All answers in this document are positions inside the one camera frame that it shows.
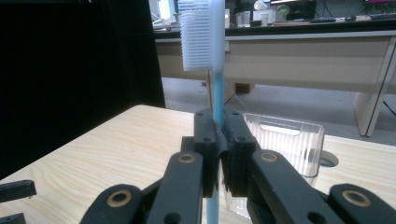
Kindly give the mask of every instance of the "black backdrop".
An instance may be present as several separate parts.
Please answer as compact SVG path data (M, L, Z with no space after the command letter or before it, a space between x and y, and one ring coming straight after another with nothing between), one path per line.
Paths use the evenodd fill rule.
M0 178L133 105L164 107L149 1L5 2Z

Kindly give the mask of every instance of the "gray floor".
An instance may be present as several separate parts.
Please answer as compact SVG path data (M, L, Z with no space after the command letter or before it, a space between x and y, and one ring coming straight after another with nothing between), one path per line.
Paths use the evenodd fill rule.
M167 108L191 113L207 108L207 92L202 81L163 78L163 90ZM384 105L373 136L359 135L354 95L348 91L256 85L251 93L237 94L226 105L241 112L316 123L328 135L396 146L396 117ZM396 110L396 95L387 95L385 101Z

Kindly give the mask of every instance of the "light wooden tabletop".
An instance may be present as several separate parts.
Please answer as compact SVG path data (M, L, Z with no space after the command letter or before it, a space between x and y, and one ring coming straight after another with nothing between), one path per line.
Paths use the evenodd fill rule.
M27 223L79 223L108 187L144 189L161 178L181 137L192 135L193 114L135 106L1 180L32 179L37 195L1 203L0 217L23 212ZM317 189L328 193L334 184L352 183L396 207L396 147L325 136L324 150L340 162L320 168ZM228 212L220 196L220 223L248 223Z

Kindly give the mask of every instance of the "transparent plastic box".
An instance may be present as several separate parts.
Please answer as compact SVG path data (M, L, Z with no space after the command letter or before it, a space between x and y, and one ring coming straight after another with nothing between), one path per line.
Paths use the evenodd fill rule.
M305 181L314 186L318 176L324 129L320 125L257 114L245 114L245 122L262 149L281 153ZM225 192L228 210L249 217L246 198Z

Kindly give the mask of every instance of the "toothbrush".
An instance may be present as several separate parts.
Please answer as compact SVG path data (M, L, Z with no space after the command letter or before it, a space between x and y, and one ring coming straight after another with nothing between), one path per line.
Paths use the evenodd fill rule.
M185 71L210 70L213 76L213 120L223 125L224 0L179 0L181 47ZM219 223L219 192L207 200L208 224Z

